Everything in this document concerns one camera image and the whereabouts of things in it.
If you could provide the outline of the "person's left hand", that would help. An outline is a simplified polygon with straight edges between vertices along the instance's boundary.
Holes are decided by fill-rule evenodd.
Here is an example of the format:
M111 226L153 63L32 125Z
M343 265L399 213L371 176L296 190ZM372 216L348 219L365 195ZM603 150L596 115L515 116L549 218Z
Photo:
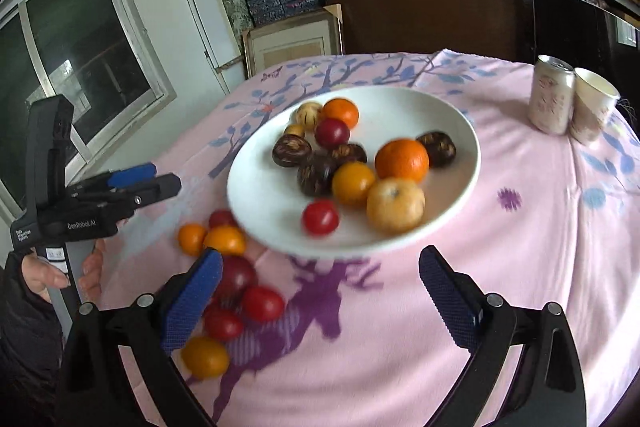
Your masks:
M78 280L81 295L94 303L102 294L101 277L105 253L105 242L98 239L92 253L82 264L82 277ZM68 277L35 253L25 256L21 270L27 288L46 303L51 302L50 288L62 289L70 285Z

